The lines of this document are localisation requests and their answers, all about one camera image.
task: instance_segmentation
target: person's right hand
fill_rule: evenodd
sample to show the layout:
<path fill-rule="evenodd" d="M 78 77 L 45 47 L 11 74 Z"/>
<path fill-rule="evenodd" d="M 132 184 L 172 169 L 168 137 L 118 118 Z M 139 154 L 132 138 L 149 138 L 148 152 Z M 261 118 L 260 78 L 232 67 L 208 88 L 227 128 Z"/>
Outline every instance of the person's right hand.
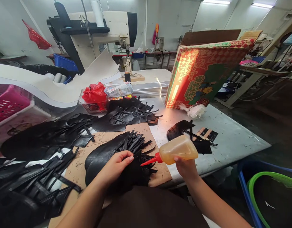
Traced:
<path fill-rule="evenodd" d="M 181 157 L 175 156 L 174 160 L 177 165 L 177 169 L 185 182 L 195 181 L 200 178 L 194 159 L 185 160 Z"/>
<path fill-rule="evenodd" d="M 124 150 L 115 153 L 102 170 L 97 174 L 95 179 L 104 187 L 109 187 L 114 181 L 118 179 L 123 170 L 133 161 L 133 153 Z"/>

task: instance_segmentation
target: fluorescent light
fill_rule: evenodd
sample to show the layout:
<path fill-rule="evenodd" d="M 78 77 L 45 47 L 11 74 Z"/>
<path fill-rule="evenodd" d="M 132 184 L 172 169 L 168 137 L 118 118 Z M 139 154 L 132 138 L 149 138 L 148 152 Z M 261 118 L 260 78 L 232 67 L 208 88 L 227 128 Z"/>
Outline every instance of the fluorescent light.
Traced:
<path fill-rule="evenodd" d="M 214 4 L 223 4 L 223 5 L 229 5 L 231 2 L 228 1 L 220 1 L 220 0 L 203 0 L 205 3 L 214 3 Z"/>
<path fill-rule="evenodd" d="M 252 5 L 263 7 L 263 8 L 269 8 L 269 9 L 274 7 L 272 5 L 267 5 L 267 4 L 262 4 L 262 3 L 253 3 Z"/>

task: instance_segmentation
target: red nozzle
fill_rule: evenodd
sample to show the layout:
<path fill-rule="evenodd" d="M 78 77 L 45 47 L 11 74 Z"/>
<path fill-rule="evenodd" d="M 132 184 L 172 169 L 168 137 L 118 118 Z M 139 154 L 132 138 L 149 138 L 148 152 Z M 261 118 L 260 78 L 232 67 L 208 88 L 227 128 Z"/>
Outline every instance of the red nozzle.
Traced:
<path fill-rule="evenodd" d="M 156 153 L 154 158 L 151 158 L 147 162 L 144 162 L 143 164 L 141 164 L 141 166 L 148 165 L 148 164 L 154 163 L 156 161 L 158 163 L 162 163 L 163 162 L 159 153 Z"/>

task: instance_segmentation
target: blue bin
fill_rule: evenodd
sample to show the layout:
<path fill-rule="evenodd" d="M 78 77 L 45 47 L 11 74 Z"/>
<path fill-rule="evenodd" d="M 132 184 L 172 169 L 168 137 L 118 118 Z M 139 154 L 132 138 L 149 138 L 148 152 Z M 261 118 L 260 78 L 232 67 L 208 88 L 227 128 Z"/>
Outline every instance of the blue bin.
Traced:
<path fill-rule="evenodd" d="M 252 58 L 253 61 L 256 61 L 257 63 L 262 63 L 263 60 L 265 60 L 265 56 L 258 56 L 258 57 L 254 57 Z"/>
<path fill-rule="evenodd" d="M 58 54 L 53 54 L 53 55 L 54 55 L 55 66 L 65 68 L 66 70 L 69 70 L 69 71 L 75 71 L 75 72 L 79 71 L 74 61 L 69 60 L 65 57 L 62 57 Z"/>
<path fill-rule="evenodd" d="M 240 180 L 240 184 L 243 190 L 243 194 L 244 194 L 248 209 L 253 218 L 255 227 L 265 228 L 264 224 L 262 223 L 262 221 L 257 215 L 257 212 L 254 209 L 246 184 L 253 177 L 253 175 L 259 172 L 266 172 L 266 171 L 280 173 L 292 178 L 292 169 L 283 168 L 283 167 L 276 166 L 264 161 L 255 161 L 251 159 L 244 159 L 241 162 L 239 162 L 237 169 L 239 173 L 239 180 Z"/>
<path fill-rule="evenodd" d="M 141 58 L 143 58 L 144 57 L 144 54 L 145 53 L 132 53 L 132 57 L 134 58 L 134 59 L 141 59 Z"/>

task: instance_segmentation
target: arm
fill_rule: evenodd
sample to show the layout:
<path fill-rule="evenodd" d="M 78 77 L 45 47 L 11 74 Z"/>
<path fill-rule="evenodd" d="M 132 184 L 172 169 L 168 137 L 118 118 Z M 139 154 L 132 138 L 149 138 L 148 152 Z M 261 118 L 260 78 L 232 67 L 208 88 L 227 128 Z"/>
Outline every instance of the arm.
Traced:
<path fill-rule="evenodd" d="M 103 207 L 105 193 L 133 161 L 128 150 L 115 153 L 66 214 L 57 228 L 93 228 Z"/>
<path fill-rule="evenodd" d="M 202 214 L 220 227 L 251 228 L 251 226 L 226 202 L 224 202 L 198 175 L 194 159 L 175 157 L 177 169 Z"/>

